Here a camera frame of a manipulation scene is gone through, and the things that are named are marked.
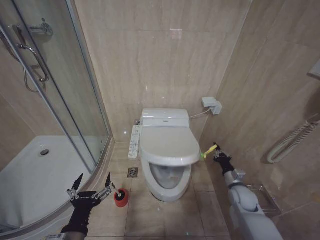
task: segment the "shower drain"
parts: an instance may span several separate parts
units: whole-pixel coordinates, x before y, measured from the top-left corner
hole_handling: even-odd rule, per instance
[[[40,152],[40,155],[41,156],[45,156],[45,155],[47,155],[49,153],[49,150],[48,149],[45,149],[45,150],[42,150],[41,152]]]

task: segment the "shower enclosure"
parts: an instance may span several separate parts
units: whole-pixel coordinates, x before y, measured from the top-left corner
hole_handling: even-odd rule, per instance
[[[0,1],[0,237],[88,181],[111,133],[72,0]]]

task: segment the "white robotic arm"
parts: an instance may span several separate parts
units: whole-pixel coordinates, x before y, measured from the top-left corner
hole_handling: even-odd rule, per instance
[[[240,228],[245,240],[283,240],[275,224],[259,205],[257,196],[241,181],[245,173],[234,169],[231,157],[217,147],[214,161],[222,167],[229,188],[230,216],[234,228]]]

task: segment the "tiled floor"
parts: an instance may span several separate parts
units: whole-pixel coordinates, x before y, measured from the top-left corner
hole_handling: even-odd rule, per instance
[[[230,240],[206,164],[192,166],[191,181],[176,202],[153,197],[140,159],[128,159],[128,144],[116,144],[108,171],[117,188],[126,188],[129,203],[116,207],[109,196],[92,210],[86,240]],[[138,167],[137,178],[127,178]]]

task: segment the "toilet tank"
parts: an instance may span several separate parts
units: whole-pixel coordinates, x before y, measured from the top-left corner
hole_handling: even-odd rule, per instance
[[[185,109],[145,108],[140,124],[143,127],[189,128],[189,114]]]

